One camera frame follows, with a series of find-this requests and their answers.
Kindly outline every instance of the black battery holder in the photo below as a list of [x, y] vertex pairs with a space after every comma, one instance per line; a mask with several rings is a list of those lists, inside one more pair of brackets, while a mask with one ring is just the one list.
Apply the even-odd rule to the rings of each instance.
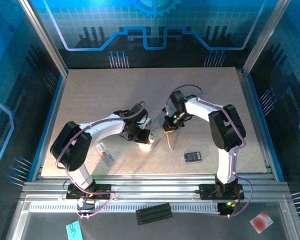
[[[240, 200], [245, 199], [243, 187], [241, 184], [237, 184], [235, 190], [240, 194]], [[216, 195], [216, 185], [215, 184], [200, 184], [199, 190], [195, 191], [196, 194], [200, 194], [201, 200], [236, 200], [238, 196], [235, 192], [229, 191], [222, 194], [222, 196]]]
[[[111, 191], [111, 185], [110, 184], [95, 184], [93, 185], [93, 189], [89, 189], [89, 192], [92, 193], [98, 193], [98, 192], [110, 192]], [[66, 193], [66, 199], [67, 200], [78, 200], [80, 198], [85, 198], [87, 200], [109, 200], [110, 199], [110, 193], [109, 194], [102, 194], [102, 195], [90, 195], [82, 192], [79, 190], [74, 184], [69, 184], [67, 193]]]
[[147, 207], [135, 212], [136, 220], [139, 226], [172, 218], [172, 212], [169, 203]]

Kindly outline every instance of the red sticker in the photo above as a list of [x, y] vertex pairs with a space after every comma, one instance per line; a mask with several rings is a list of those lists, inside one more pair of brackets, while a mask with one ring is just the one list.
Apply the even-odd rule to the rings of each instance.
[[274, 222], [271, 220], [266, 211], [261, 212], [258, 216], [250, 221], [258, 234], [262, 233], [267, 227]]

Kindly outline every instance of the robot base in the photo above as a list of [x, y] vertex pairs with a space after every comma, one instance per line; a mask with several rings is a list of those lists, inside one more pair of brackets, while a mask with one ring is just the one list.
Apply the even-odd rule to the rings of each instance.
[[228, 192], [224, 192], [222, 196], [216, 194], [216, 185], [215, 184], [200, 184], [199, 190], [195, 192], [200, 194], [201, 200], [236, 200], [238, 196], [234, 192], [237, 191], [240, 194], [240, 200], [245, 199], [243, 187], [241, 184], [237, 184], [235, 189]]
[[[98, 193], [98, 192], [109, 192], [111, 191], [110, 184], [94, 184], [93, 189], [89, 188], [89, 192]], [[80, 198], [86, 198], [87, 200], [109, 200], [109, 194], [102, 194], [102, 195], [92, 195], [85, 194], [81, 190], [79, 190], [74, 184], [69, 184], [66, 197], [67, 200], [78, 200]]]

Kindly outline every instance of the glass wall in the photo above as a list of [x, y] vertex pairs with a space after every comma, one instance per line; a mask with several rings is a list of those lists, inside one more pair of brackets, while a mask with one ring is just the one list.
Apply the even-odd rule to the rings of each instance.
[[292, 0], [251, 73], [283, 175], [300, 192], [300, 0]]
[[0, 0], [0, 239], [11, 224], [59, 77], [19, 2]]
[[69, 69], [242, 67], [277, 0], [32, 0]]

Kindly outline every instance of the metal extrusion bar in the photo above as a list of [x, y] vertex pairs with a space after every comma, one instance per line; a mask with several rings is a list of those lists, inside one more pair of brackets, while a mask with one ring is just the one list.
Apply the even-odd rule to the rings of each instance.
[[[286, 182], [275, 182], [271, 173], [265, 174], [241, 174], [253, 184], [252, 202], [280, 202], [284, 196], [290, 194]], [[112, 191], [116, 192], [116, 200], [122, 203], [194, 203], [194, 202], [227, 202], [226, 200], [200, 200], [200, 195], [195, 193], [199, 184], [214, 184], [214, 175], [185, 175], [177, 176], [141, 176], [129, 178], [128, 176], [104, 176], [96, 181], [98, 184], [111, 184]], [[26, 182], [21, 193], [21, 199], [29, 201], [65, 200], [67, 185], [65, 180], [38, 180]], [[239, 181], [243, 185], [246, 202], [250, 196], [250, 186], [245, 181]]]
[[[103, 207], [104, 202], [95, 204], [95, 211]], [[113, 201], [106, 206], [103, 213], [135, 213], [148, 207], [157, 206], [161, 203], [154, 202], [117, 202]], [[193, 203], [170, 203], [173, 213], [198, 213], [198, 214], [219, 214], [218, 204], [214, 202], [193, 202]], [[31, 201], [29, 207], [31, 213], [76, 213], [77, 201]]]
[[278, 3], [276, 4], [262, 32], [260, 33], [258, 40], [253, 46], [253, 49], [251, 50], [250, 55], [248, 56], [243, 66], [243, 71], [245, 74], [250, 73], [251, 69], [255, 65], [258, 57], [260, 56], [261, 52], [266, 46], [269, 38], [272, 36], [282, 15], [286, 11], [286, 8], [288, 7], [290, 1], [291, 0], [279, 0]]
[[244, 98], [246, 100], [249, 113], [251, 115], [252, 124], [257, 133], [256, 134], [257, 140], [258, 140], [258, 143], [260, 146], [261, 153], [263, 155], [263, 159], [264, 159], [266, 165], [270, 165], [274, 179], [276, 181], [281, 181], [281, 179], [283, 179], [282, 172], [279, 172], [279, 174], [278, 174], [275, 163], [274, 163], [274, 158], [277, 157], [275, 155], [276, 153], [275, 152], [272, 153], [270, 151], [269, 142], [267, 140], [266, 133], [263, 130], [263, 124], [262, 124], [261, 117], [258, 113], [257, 104], [259, 104], [259, 103], [255, 102], [255, 100], [254, 100], [252, 86], [251, 86], [248, 78], [246, 76], [243, 76], [242, 73], [239, 71], [238, 71], [238, 75], [239, 75], [239, 80], [241, 83], [242, 91], [244, 94]]
[[16, 206], [14, 216], [7, 233], [6, 239], [8, 240], [21, 240], [24, 229], [26, 228], [26, 224], [29, 216], [29, 208], [31, 203], [19, 201]]
[[45, 31], [42, 21], [36, 16], [34, 7], [30, 4], [30, 1], [27, 0], [18, 0], [21, 6], [23, 7], [27, 17], [29, 18], [30, 22], [32, 23], [36, 33], [38, 34], [39, 38], [41, 39], [42, 43], [44, 44], [45, 48], [47, 49], [48, 53], [50, 54], [52, 60], [54, 61], [56, 67], [60, 71], [61, 75], [66, 78], [68, 76], [67, 66], [63, 61], [60, 53], [57, 50], [57, 47], [51, 40], [50, 36]]
[[300, 240], [300, 219], [292, 199], [280, 202], [282, 216], [290, 239]]
[[66, 87], [66, 81], [67, 81], [67, 79], [65, 77], [61, 77], [57, 84], [57, 87], [56, 87], [56, 90], [54, 92], [54, 96], [52, 99], [51, 107], [50, 107], [50, 110], [48, 113], [48, 117], [46, 119], [46, 123], [45, 123], [44, 129], [43, 129], [43, 132], [45, 132], [45, 134], [41, 136], [40, 143], [39, 143], [39, 146], [41, 143], [42, 143], [42, 145], [41, 145], [41, 148], [37, 149], [35, 156], [34, 156], [34, 161], [37, 160], [38, 163], [36, 165], [31, 166], [28, 181], [34, 181], [37, 179], [40, 167], [43, 164], [44, 159], [47, 155], [47, 149], [48, 149], [50, 137], [53, 132], [53, 125], [55, 124], [55, 121], [57, 118], [61, 98], [64, 93], [64, 89]]

